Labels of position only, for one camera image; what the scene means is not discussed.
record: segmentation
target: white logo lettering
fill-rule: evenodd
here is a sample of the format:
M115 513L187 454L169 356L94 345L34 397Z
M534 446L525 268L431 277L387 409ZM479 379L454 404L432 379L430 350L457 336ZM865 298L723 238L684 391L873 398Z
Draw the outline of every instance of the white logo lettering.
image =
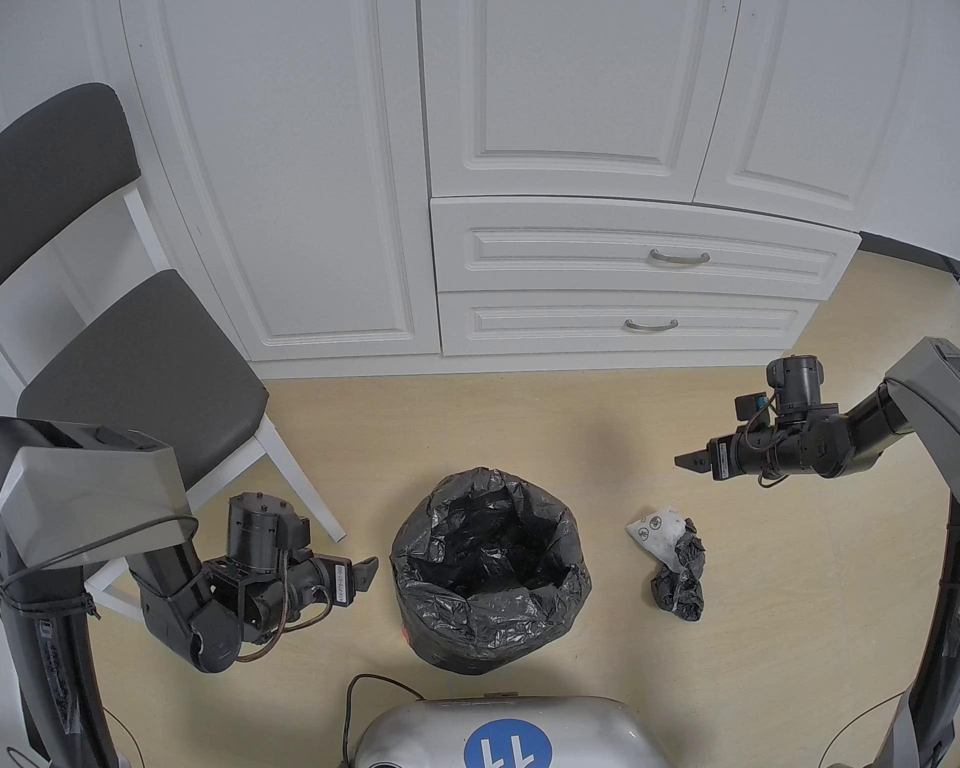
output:
M527 768L534 761L534 756L523 756L523 748L520 746L520 737L511 736L510 743L514 747L514 768Z
M483 768L503 768L504 760L500 758L497 762L493 762L493 755L490 754L490 740L485 738L480 742L480 749L483 751Z

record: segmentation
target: black baseboard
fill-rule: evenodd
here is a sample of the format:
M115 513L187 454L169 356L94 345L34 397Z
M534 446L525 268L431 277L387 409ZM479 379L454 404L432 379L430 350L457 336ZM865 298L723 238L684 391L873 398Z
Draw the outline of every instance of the black baseboard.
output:
M957 282L960 282L960 265L942 253L928 251L926 248L912 246L909 243L894 240L892 237L884 237L881 234L872 234L871 232L860 232L860 238L860 250L862 251L893 256L903 259L903 261L912 261L914 264L923 264L925 267L950 273L956 277Z

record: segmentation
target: white drawer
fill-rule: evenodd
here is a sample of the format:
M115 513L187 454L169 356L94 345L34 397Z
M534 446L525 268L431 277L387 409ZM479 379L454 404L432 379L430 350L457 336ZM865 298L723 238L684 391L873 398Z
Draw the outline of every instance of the white drawer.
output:
M698 291L822 300L860 244L859 235L842 229L698 205L489 197L435 198L430 208L440 291Z
M480 291L438 299L447 355L781 351L793 346L818 303L659 291ZM630 329L628 321L660 329Z

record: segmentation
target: floor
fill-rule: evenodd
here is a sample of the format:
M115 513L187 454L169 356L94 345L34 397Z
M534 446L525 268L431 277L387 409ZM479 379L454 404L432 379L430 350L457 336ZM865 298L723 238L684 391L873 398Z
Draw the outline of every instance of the floor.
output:
M924 335L960 341L960 287L945 273L859 253L796 351L823 361L826 400L855 404ZM431 698L515 690L593 694L635 709L681 768L817 765L854 715L903 689L936 594L948 492L916 438L870 472L713 483L673 456L732 430L759 369L511 373L269 382L269 414L349 531L318 551L383 564L348 611L285 637L266 659L203 676L142 627L91 622L106 705L147 765L259 768L339 762L343 697L358 672ZM576 515L593 594L573 630L483 678L405 645L387 564L396 529L436 482L478 465L548 489ZM222 554L229 493L290 496L261 462L200 511L197 546ZM657 564L623 526L672 505L707 548L703 619L661 612ZM359 733L405 700L358 688ZM826 765L873 759L893 705L850 728ZM134 755L116 730L117 744ZM960 747L945 765L960 765Z

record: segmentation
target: chair backrest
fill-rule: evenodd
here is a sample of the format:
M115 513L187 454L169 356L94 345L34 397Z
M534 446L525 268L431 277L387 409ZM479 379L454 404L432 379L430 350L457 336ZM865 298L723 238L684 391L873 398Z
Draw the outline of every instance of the chair backrest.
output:
M0 132L0 283L111 192L140 176L116 93L77 85Z

